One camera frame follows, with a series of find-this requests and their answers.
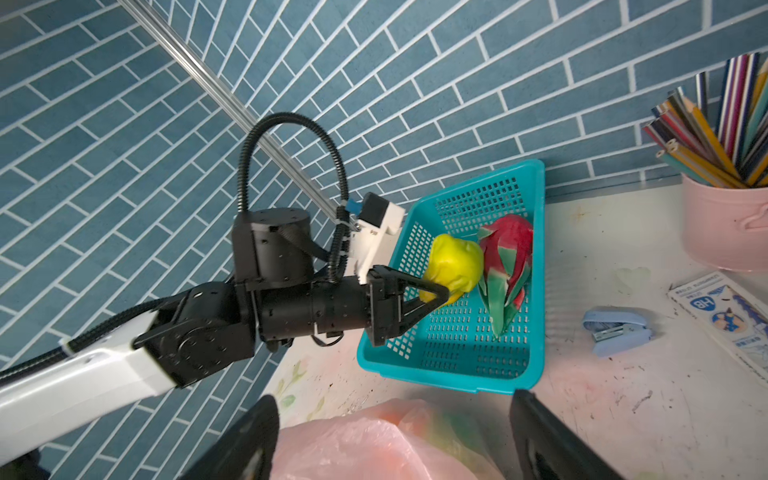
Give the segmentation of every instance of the pink cup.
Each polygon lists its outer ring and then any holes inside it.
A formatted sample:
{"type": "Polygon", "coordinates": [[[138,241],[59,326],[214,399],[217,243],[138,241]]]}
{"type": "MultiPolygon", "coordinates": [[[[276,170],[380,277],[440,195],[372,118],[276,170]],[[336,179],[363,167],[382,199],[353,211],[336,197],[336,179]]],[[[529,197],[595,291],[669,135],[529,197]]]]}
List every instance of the pink cup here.
{"type": "Polygon", "coordinates": [[[683,247],[699,263],[768,271],[768,187],[708,187],[683,175],[683,247]]]}

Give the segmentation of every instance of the red dragon fruit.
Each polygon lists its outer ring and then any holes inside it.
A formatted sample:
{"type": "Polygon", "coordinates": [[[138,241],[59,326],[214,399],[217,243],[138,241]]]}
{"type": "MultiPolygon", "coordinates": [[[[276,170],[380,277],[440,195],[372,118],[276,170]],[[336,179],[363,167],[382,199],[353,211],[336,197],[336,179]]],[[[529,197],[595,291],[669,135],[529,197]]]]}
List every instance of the red dragon fruit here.
{"type": "Polygon", "coordinates": [[[500,336],[520,311],[523,285],[531,275],[533,226],[509,214],[478,230],[485,261],[480,297],[491,315],[493,334],[500,336]]]}

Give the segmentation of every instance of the white table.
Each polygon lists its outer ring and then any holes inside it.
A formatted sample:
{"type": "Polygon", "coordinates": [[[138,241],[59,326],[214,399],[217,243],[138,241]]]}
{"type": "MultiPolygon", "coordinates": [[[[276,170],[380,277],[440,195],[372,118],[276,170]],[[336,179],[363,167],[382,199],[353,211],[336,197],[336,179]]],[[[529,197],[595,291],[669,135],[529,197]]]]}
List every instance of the white table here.
{"type": "MultiPolygon", "coordinates": [[[[768,390],[666,298],[671,283],[711,270],[682,250],[681,198],[676,185],[547,206],[546,367],[533,392],[627,479],[764,478],[768,390]],[[635,270],[622,282],[621,268],[648,269],[650,279],[635,270]],[[600,305],[650,310],[656,337],[612,359],[597,358],[581,317],[600,305]]],[[[768,300],[768,275],[737,278],[768,300]]],[[[266,388],[275,393],[282,381],[278,400],[296,400],[280,408],[283,427],[391,398],[426,399],[471,412],[502,472],[519,477],[511,397],[365,372],[356,360],[360,335],[347,333],[327,349],[307,338],[293,344],[266,388]],[[297,363],[306,374],[286,389],[297,363]]]]}

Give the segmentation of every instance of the teal plastic basket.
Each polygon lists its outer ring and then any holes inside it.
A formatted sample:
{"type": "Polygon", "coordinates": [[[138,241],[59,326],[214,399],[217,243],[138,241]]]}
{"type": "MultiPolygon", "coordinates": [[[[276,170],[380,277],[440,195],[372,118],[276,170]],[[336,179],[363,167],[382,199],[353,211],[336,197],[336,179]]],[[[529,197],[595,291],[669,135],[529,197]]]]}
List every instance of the teal plastic basket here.
{"type": "MultiPolygon", "coordinates": [[[[421,276],[432,240],[441,233],[477,241],[477,229],[506,214],[534,226],[533,266],[525,301],[508,332],[495,339],[478,289],[422,319],[404,335],[374,348],[366,334],[357,361],[390,379],[463,392],[511,395],[530,389],[544,371],[544,165],[527,160],[482,175],[413,206],[390,266],[421,276]]],[[[418,295],[406,290],[406,299],[418,295]]]]}

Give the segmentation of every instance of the pink plastic bag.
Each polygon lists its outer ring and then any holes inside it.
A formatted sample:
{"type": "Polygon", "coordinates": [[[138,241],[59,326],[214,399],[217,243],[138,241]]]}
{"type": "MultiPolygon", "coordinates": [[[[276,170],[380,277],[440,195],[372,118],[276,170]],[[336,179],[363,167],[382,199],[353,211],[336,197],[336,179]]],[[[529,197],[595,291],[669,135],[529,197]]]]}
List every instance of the pink plastic bag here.
{"type": "Polygon", "coordinates": [[[270,477],[503,479],[471,419],[398,399],[281,430],[270,477]]]}

